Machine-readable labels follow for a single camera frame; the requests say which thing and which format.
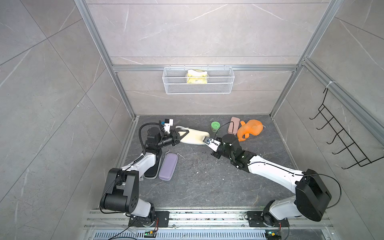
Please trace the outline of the black zippered umbrella sleeve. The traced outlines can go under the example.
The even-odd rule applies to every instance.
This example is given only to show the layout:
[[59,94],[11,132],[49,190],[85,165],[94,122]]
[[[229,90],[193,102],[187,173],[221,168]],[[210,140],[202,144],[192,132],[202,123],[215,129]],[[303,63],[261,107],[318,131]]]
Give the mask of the black zippered umbrella sleeve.
[[149,168],[144,176],[145,178],[147,179],[156,179],[158,174],[159,174],[159,170],[160,170],[160,164],[161,164],[161,159],[162,159],[162,154],[163,152],[160,151],[156,154],[156,162],[155,162],[155,165],[151,168]]

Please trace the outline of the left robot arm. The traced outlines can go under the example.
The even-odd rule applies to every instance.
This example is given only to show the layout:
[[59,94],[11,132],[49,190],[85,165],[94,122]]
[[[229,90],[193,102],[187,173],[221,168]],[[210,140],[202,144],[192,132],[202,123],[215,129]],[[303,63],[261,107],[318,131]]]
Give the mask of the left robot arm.
[[139,179],[155,177],[159,169],[162,148],[175,146],[189,134],[187,129],[171,129],[166,122],[146,123],[139,128],[142,153],[132,163],[109,170],[100,200],[103,214],[123,213],[153,222],[155,207],[139,198]]

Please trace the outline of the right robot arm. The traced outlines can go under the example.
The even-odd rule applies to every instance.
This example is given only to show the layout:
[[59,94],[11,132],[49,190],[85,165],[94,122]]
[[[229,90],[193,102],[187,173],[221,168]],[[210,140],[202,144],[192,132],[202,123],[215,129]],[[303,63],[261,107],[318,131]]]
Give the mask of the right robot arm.
[[217,159],[225,157],[237,169],[267,178],[294,193],[292,197],[268,202],[261,213],[264,224],[274,227],[284,219],[299,217],[319,222],[325,211],[332,208],[332,194],[321,178],[323,174],[311,169],[290,169],[243,150],[234,132],[235,125],[234,121],[228,122],[227,126],[232,131],[221,138],[204,138],[203,142],[212,150],[212,156]]

